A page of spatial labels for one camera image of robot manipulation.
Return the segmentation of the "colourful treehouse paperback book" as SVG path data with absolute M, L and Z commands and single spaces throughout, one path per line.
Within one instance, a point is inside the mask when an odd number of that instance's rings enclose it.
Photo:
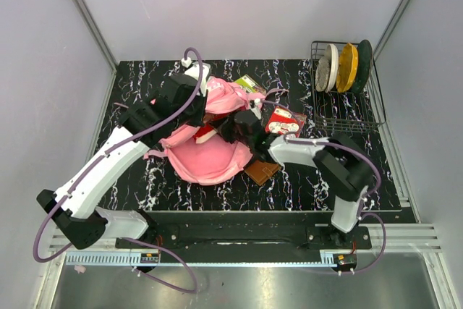
M 193 135 L 196 144 L 202 144 L 211 139 L 217 131 L 211 125 L 228 117 L 228 114 L 206 114 L 203 119 L 204 125 Z

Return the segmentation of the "pink student backpack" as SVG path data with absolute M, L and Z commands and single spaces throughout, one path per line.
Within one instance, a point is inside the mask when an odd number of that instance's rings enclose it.
M 210 77 L 207 81 L 206 114 L 228 114 L 249 109 L 248 102 L 262 101 L 280 90 L 273 88 L 265 96 L 249 97 L 234 82 Z M 203 186 L 217 185 L 231 179 L 251 161 L 251 150 L 243 143 L 226 142 L 218 133 L 202 144 L 196 144 L 193 135 L 200 127 L 182 125 L 173 134 L 161 140 L 162 151 L 149 150 L 143 158 L 167 158 L 181 179 Z

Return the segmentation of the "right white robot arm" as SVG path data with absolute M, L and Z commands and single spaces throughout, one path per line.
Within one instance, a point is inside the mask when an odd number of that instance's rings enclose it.
M 353 242 L 368 188 L 374 178 L 378 184 L 381 179 L 373 162 L 350 137 L 309 139 L 267 132 L 252 111 L 235 111 L 212 121 L 211 126 L 225 141 L 247 146 L 256 159 L 316 168 L 335 195 L 329 242 L 340 249 Z

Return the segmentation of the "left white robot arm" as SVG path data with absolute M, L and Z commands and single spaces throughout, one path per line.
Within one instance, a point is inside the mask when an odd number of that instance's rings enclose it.
M 91 160 L 60 188 L 43 190 L 38 203 L 78 250 L 101 238 L 131 238 L 141 248 L 156 241 L 153 221 L 138 211 L 98 207 L 120 176 L 161 139 L 188 124 L 203 123 L 208 74 L 174 74 L 147 99 L 130 106 Z

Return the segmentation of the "red comic paperback book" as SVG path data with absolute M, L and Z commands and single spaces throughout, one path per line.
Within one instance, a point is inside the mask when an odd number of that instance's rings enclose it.
M 287 110 L 276 107 L 266 125 L 266 132 L 284 135 L 295 132 L 299 136 L 307 117 L 303 114 L 295 114 L 293 117 Z

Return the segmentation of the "green comic paperback book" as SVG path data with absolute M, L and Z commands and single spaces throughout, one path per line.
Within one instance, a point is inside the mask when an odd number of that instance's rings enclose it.
M 235 80 L 234 83 L 243 89 L 249 97 L 259 97 L 266 95 L 266 90 L 249 75 L 241 76 Z

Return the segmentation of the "brown leather wallet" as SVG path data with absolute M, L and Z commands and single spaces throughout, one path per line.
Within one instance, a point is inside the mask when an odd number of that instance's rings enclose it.
M 263 162 L 259 160 L 253 161 L 245 168 L 246 175 L 257 185 L 262 186 L 267 182 L 279 169 L 279 164 Z

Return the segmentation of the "white grey plate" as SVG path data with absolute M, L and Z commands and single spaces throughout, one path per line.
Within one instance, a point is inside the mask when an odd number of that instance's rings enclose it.
M 330 92 L 335 83 L 339 69 L 339 51 L 337 47 L 329 43 L 324 55 L 318 60 L 315 71 L 315 89 L 318 92 Z

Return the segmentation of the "yellow plate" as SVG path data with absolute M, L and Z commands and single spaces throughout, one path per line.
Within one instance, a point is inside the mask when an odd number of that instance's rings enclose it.
M 359 64 L 357 47 L 347 43 L 339 56 L 339 69 L 336 78 L 336 90 L 338 93 L 347 92 L 354 84 Z

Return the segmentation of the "dark green plate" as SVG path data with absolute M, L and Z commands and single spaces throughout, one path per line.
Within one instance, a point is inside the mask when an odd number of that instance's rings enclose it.
M 373 66 L 373 47 L 368 39 L 364 39 L 358 44 L 357 51 L 359 58 L 357 74 L 350 89 L 353 93 L 361 93 L 363 91 Z

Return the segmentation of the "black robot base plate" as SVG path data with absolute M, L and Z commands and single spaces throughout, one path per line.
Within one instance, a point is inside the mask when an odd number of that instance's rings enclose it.
M 154 211 L 143 242 L 180 249 L 196 245 L 291 245 L 309 250 L 369 250 L 367 227 L 348 233 L 331 225 L 330 212 Z

